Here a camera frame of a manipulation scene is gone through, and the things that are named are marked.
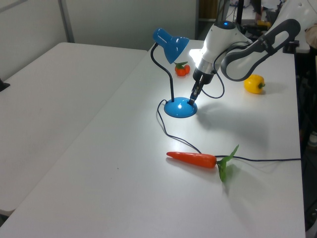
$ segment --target toy carrot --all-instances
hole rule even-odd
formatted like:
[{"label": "toy carrot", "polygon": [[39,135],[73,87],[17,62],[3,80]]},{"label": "toy carrot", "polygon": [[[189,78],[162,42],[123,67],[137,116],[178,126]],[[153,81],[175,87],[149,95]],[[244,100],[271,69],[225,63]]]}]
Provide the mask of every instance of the toy carrot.
[{"label": "toy carrot", "polygon": [[214,168],[217,163],[216,157],[208,154],[184,152],[167,152],[166,154],[174,159],[205,168]]},{"label": "toy carrot", "polygon": [[217,161],[216,156],[208,154],[198,154],[198,153],[184,153],[184,152],[167,152],[166,154],[174,159],[197,165],[205,168],[214,168],[216,164],[219,169],[219,176],[222,182],[226,179],[226,166],[227,162],[231,160],[234,154],[237,152],[239,145],[232,151],[229,156],[222,158],[222,160]]}]

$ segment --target lamp shade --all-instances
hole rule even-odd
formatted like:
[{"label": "lamp shade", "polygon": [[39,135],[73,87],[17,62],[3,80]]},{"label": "lamp shade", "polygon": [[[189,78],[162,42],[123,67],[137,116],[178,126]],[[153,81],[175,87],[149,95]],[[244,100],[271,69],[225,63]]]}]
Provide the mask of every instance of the lamp shade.
[{"label": "lamp shade", "polygon": [[169,63],[173,63],[179,57],[189,42],[186,37],[172,37],[162,28],[155,30],[153,39],[163,47]]}]

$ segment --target white wall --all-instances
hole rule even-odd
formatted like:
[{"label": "white wall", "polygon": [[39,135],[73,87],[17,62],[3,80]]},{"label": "white wall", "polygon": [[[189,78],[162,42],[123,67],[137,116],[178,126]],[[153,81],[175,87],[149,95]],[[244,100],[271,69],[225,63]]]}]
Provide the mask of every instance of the white wall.
[{"label": "white wall", "polygon": [[74,41],[148,50],[158,27],[195,38],[198,0],[66,0]]},{"label": "white wall", "polygon": [[66,41],[58,0],[27,0],[0,12],[0,78]]}]

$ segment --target yellow bell pepper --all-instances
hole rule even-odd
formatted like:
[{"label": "yellow bell pepper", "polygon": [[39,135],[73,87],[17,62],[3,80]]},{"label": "yellow bell pepper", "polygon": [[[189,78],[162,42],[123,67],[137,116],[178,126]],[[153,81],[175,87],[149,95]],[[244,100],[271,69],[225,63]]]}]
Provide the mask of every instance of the yellow bell pepper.
[{"label": "yellow bell pepper", "polygon": [[254,94],[260,94],[265,86],[262,76],[251,74],[249,78],[244,80],[244,88]]}]

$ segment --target lamp base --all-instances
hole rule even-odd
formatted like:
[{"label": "lamp base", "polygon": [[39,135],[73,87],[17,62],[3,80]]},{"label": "lamp base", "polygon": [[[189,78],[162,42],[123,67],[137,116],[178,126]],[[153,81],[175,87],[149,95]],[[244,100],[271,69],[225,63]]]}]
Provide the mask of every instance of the lamp base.
[{"label": "lamp base", "polygon": [[169,100],[165,106],[164,111],[174,118],[188,118],[197,112],[197,105],[194,103],[192,106],[188,104],[188,98],[175,98],[174,102]]}]

